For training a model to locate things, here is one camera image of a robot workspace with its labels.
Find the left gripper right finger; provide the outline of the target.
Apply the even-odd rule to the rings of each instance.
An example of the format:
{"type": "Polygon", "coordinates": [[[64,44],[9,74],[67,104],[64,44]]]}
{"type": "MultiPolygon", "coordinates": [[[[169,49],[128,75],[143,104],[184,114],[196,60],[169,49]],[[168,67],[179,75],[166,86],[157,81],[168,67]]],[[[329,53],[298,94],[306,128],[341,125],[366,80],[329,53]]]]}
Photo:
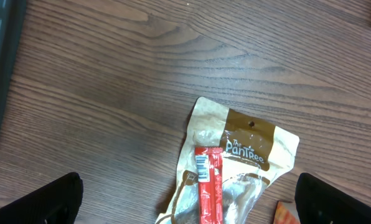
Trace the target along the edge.
{"type": "Polygon", "coordinates": [[[294,199],[301,224],[371,224],[371,207],[306,172],[294,199]]]}

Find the red snack bar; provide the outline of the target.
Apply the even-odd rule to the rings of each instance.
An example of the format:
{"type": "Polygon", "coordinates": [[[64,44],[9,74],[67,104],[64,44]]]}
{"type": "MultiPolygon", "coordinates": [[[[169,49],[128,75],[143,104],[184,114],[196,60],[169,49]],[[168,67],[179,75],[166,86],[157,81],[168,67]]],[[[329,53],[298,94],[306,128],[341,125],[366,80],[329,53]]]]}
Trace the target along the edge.
{"type": "Polygon", "coordinates": [[[223,224],[222,153],[221,147],[195,148],[200,224],[223,224]]]}

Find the small orange snack packet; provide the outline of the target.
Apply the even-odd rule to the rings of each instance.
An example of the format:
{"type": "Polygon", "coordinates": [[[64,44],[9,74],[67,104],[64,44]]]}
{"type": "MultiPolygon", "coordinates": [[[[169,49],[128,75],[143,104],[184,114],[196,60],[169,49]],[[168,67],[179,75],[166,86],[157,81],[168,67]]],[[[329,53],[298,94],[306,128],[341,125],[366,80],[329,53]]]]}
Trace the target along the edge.
{"type": "Polygon", "coordinates": [[[273,224],[301,224],[296,204],[279,201],[276,207],[273,224]]]}

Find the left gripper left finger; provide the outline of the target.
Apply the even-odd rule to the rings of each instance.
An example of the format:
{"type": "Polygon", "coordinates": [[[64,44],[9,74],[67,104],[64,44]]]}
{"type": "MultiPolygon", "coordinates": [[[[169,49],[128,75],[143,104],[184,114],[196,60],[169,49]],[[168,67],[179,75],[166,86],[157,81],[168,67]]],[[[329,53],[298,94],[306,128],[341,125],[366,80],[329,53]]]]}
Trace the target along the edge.
{"type": "Polygon", "coordinates": [[[70,172],[0,208],[0,223],[74,224],[82,198],[83,181],[70,172]]]}

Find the beige snack pouch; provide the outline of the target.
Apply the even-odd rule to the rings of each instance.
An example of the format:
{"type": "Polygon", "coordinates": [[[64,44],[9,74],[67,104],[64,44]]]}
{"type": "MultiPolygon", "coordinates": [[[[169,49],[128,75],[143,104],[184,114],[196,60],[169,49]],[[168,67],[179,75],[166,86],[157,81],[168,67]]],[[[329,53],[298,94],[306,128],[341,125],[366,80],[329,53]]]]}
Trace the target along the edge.
{"type": "Polygon", "coordinates": [[[195,102],[176,170],[176,191],[156,223],[202,223],[199,188],[221,176],[223,223],[245,223],[262,193],[294,167],[299,137],[204,97],[195,102]]]}

